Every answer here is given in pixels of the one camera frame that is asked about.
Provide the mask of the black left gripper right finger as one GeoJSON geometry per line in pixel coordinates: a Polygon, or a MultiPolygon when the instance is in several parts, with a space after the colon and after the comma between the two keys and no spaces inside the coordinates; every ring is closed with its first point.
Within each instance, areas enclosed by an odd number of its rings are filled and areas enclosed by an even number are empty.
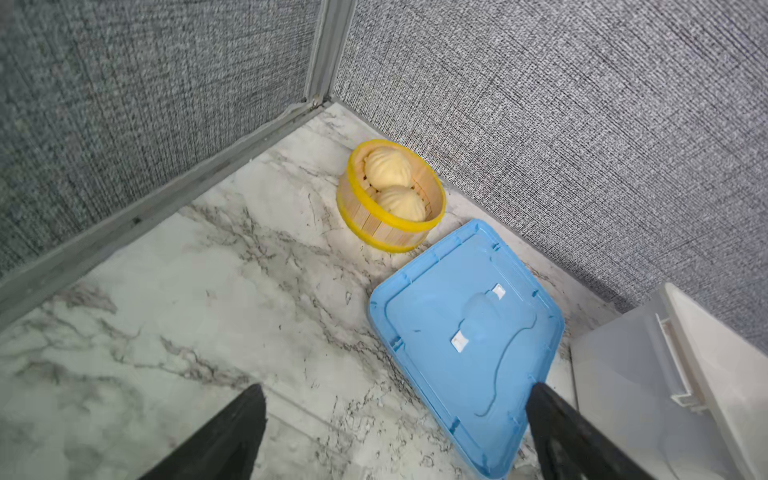
{"type": "Polygon", "coordinates": [[[545,479],[651,477],[544,383],[533,385],[526,415],[545,479]]]}

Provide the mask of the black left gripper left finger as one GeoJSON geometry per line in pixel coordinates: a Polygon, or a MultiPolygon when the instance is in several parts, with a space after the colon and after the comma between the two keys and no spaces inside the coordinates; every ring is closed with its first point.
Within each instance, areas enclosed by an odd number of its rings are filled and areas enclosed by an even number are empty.
{"type": "Polygon", "coordinates": [[[142,477],[249,479],[266,426],[266,398],[253,384],[142,477]]]}

